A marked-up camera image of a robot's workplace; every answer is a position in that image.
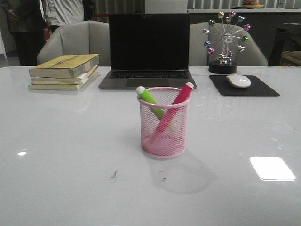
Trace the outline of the green pen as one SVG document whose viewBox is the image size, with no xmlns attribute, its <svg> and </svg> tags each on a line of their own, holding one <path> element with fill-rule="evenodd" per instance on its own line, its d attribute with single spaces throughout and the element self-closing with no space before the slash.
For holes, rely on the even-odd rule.
<svg viewBox="0 0 301 226">
<path fill-rule="evenodd" d="M 139 86 L 136 88 L 136 93 L 138 97 L 145 102 L 151 103 L 151 104 L 157 104 L 157 101 L 152 97 L 150 92 L 144 87 Z M 154 113 L 157 119 L 161 120 L 165 116 L 166 112 L 160 108 L 153 108 L 151 107 L 150 110 Z"/>
</svg>

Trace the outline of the pink red pen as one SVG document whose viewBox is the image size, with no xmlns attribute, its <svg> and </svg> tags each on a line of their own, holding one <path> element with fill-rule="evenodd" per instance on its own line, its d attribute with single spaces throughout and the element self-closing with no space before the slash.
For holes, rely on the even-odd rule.
<svg viewBox="0 0 301 226">
<path fill-rule="evenodd" d="M 194 85 L 191 82 L 187 82 L 183 86 L 183 88 L 181 89 L 181 91 L 173 101 L 173 108 L 168 109 L 167 113 L 156 127 L 155 132 L 151 137 L 150 140 L 151 142 L 154 142 L 156 139 L 158 139 L 159 136 L 167 129 L 169 124 L 172 122 L 172 119 L 175 117 L 178 110 L 180 109 L 179 107 L 176 108 L 175 105 L 185 102 L 190 97 L 190 94 L 193 89 L 194 89 Z"/>
</svg>

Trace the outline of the pink mesh pen holder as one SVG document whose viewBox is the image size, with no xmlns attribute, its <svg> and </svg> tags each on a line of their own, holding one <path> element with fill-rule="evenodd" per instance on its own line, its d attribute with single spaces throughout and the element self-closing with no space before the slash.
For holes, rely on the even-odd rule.
<svg viewBox="0 0 301 226">
<path fill-rule="evenodd" d="M 185 102 L 175 105 L 176 108 L 179 107 L 180 109 L 172 119 L 172 122 L 158 139 L 151 142 L 151 137 L 161 120 L 156 118 L 150 108 L 160 108 L 167 113 L 168 109 L 173 108 L 173 101 L 181 89 L 152 87 L 147 90 L 157 101 L 157 104 L 145 102 L 137 96 L 140 103 L 141 146 L 146 153 L 156 158 L 176 157 L 184 152 L 186 148 L 187 107 L 190 97 Z"/>
</svg>

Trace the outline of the grey laptop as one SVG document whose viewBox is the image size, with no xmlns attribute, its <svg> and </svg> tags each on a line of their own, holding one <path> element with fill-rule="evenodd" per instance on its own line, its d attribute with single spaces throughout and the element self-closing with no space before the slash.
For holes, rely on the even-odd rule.
<svg viewBox="0 0 301 226">
<path fill-rule="evenodd" d="M 189 72 L 190 15 L 111 14 L 111 69 L 101 89 L 181 88 Z"/>
</svg>

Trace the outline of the black mouse pad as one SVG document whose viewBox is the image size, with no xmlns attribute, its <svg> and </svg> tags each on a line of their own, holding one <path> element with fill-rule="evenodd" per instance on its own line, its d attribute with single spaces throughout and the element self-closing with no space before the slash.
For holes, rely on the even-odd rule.
<svg viewBox="0 0 301 226">
<path fill-rule="evenodd" d="M 223 96 L 250 96 L 250 97 L 279 97 L 280 94 L 253 75 L 247 75 L 251 85 L 247 88 L 236 88 L 230 85 L 225 75 L 209 76 L 219 93 Z"/>
</svg>

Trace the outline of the middle book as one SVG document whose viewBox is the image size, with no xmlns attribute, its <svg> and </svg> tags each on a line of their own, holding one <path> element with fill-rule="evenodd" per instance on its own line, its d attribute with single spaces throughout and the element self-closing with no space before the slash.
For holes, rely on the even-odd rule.
<svg viewBox="0 0 301 226">
<path fill-rule="evenodd" d="M 95 65 L 88 71 L 82 73 L 78 77 L 72 79 L 72 78 L 43 78 L 43 77 L 31 77 L 31 83 L 35 85 L 42 85 L 42 84 L 67 84 L 67 85 L 73 85 L 73 84 L 81 84 L 88 81 L 88 79 L 94 74 L 94 72 L 97 70 L 98 66 Z"/>
</svg>

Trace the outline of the right grey chair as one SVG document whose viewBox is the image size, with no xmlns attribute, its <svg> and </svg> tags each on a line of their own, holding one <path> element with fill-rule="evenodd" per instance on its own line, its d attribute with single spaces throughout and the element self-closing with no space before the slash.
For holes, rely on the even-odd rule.
<svg viewBox="0 0 301 226">
<path fill-rule="evenodd" d="M 203 34 L 203 29 L 208 27 L 208 22 L 190 25 L 189 66 L 207 66 L 210 61 L 216 60 L 219 53 L 221 53 L 222 47 L 220 45 L 218 45 L 214 54 L 209 55 L 207 53 L 207 48 L 203 45 L 204 42 L 207 40 L 218 40 L 217 35 Z M 217 23 L 217 27 L 221 29 L 221 23 Z M 239 28 L 239 26 L 235 26 L 233 31 L 236 31 Z M 230 49 L 233 51 L 232 60 L 236 62 L 238 66 L 267 66 L 268 61 L 266 57 L 251 35 L 245 31 L 238 33 L 239 37 L 244 35 L 249 37 L 249 41 L 246 43 L 238 41 L 238 44 L 245 46 L 243 52 L 239 52 L 235 44 L 230 45 Z"/>
</svg>

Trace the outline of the grey chair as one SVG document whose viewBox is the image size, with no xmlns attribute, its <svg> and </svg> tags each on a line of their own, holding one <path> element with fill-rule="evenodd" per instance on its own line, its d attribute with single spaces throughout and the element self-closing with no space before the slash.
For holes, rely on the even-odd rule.
<svg viewBox="0 0 301 226">
<path fill-rule="evenodd" d="M 99 54 L 100 65 L 110 66 L 109 24 L 84 21 L 58 27 L 39 52 L 37 64 L 75 54 Z"/>
<path fill-rule="evenodd" d="M 217 35 L 203 34 L 203 29 L 208 27 L 208 22 L 190 25 L 189 66 L 207 66 L 210 61 L 216 60 L 219 53 L 221 53 L 222 47 L 220 45 L 218 45 L 214 54 L 209 55 L 207 53 L 207 48 L 203 45 L 204 42 L 207 40 L 218 40 Z M 217 23 L 217 27 L 221 29 L 221 23 Z M 233 31 L 236 31 L 239 28 L 239 26 L 235 26 Z M 266 57 L 251 35 L 245 31 L 238 33 L 239 37 L 244 35 L 249 37 L 249 41 L 246 43 L 238 41 L 238 44 L 245 46 L 243 52 L 239 52 L 235 44 L 230 45 L 230 49 L 233 51 L 232 60 L 236 62 L 238 66 L 267 66 L 268 61 Z"/>
</svg>

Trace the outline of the ferris wheel desk ornament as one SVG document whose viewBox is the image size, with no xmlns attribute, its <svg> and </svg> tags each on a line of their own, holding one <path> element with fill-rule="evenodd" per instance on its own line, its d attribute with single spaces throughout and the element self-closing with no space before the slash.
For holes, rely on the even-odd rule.
<svg viewBox="0 0 301 226">
<path fill-rule="evenodd" d="M 209 55 L 216 52 L 216 48 L 220 45 L 221 53 L 217 56 L 216 60 L 209 62 L 208 70 L 218 74 L 233 74 L 237 72 L 237 63 L 232 60 L 233 51 L 230 49 L 231 44 L 237 46 L 239 52 L 245 50 L 245 46 L 238 44 L 238 41 L 246 43 L 249 41 L 249 37 L 244 35 L 239 37 L 238 33 L 242 31 L 249 31 L 251 29 L 250 24 L 245 24 L 238 30 L 233 31 L 235 25 L 231 24 L 231 21 L 235 18 L 236 12 L 230 11 L 228 13 L 218 12 L 217 17 L 221 20 L 221 29 L 217 27 L 217 22 L 213 19 L 208 21 L 208 28 L 203 29 L 204 35 L 214 34 L 218 36 L 218 40 L 204 42 L 204 47 L 207 48 Z"/>
</svg>

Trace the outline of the white computer mouse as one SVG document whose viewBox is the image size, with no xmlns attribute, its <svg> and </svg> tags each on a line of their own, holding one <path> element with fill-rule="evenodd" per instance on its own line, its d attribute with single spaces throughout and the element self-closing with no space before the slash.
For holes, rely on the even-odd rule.
<svg viewBox="0 0 301 226">
<path fill-rule="evenodd" d="M 234 74 L 225 77 L 228 83 L 235 88 L 248 88 L 251 85 L 249 78 L 243 75 Z"/>
</svg>

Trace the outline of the top yellow book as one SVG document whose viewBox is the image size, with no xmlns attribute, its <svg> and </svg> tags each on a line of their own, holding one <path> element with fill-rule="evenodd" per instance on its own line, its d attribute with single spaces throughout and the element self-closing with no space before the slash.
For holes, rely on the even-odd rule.
<svg viewBox="0 0 301 226">
<path fill-rule="evenodd" d="M 31 77 L 76 78 L 100 63 L 98 54 L 62 55 L 29 70 Z"/>
</svg>

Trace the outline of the left grey chair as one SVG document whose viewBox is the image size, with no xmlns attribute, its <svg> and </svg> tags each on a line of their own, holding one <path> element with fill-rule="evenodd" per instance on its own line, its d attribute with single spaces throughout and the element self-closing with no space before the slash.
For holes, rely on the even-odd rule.
<svg viewBox="0 0 301 226">
<path fill-rule="evenodd" d="M 84 21 L 58 27 L 39 52 L 37 64 L 75 54 L 99 54 L 100 65 L 110 66 L 109 24 Z"/>
</svg>

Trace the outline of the bottom book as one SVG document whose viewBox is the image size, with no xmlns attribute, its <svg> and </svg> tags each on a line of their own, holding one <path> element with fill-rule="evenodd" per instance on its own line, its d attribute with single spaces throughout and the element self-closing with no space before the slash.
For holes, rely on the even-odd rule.
<svg viewBox="0 0 301 226">
<path fill-rule="evenodd" d="M 66 85 L 65 84 L 55 84 L 55 85 L 50 85 L 50 84 L 39 85 L 38 84 L 38 85 L 35 85 L 35 84 L 30 83 L 27 85 L 27 88 L 34 89 L 34 90 L 79 90 L 85 83 L 73 84 L 73 85 L 67 85 L 67 84 Z"/>
</svg>

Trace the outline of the person in white shirt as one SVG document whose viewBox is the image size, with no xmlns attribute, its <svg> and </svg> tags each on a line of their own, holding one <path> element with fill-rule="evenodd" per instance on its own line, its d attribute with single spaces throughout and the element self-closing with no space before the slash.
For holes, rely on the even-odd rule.
<svg viewBox="0 0 301 226">
<path fill-rule="evenodd" d="M 84 20 L 81 0 L 42 0 L 44 19 L 52 33 L 63 25 L 80 23 Z"/>
</svg>

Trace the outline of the bowl of fruit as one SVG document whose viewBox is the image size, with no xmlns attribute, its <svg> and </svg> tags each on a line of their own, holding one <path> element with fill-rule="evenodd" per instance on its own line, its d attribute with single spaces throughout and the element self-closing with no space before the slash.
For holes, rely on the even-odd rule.
<svg viewBox="0 0 301 226">
<path fill-rule="evenodd" d="M 252 0 L 243 0 L 242 1 L 242 6 L 247 8 L 247 9 L 257 9 L 257 8 L 263 8 L 264 6 L 259 3 L 259 2 L 255 2 Z"/>
</svg>

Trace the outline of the person in dark clothes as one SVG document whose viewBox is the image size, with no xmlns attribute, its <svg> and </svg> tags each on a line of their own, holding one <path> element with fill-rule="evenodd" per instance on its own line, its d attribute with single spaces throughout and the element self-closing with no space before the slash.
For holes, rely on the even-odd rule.
<svg viewBox="0 0 301 226">
<path fill-rule="evenodd" d="M 37 57 L 45 45 L 44 28 L 38 0 L 2 0 L 0 6 L 7 17 L 21 66 L 36 66 Z"/>
</svg>

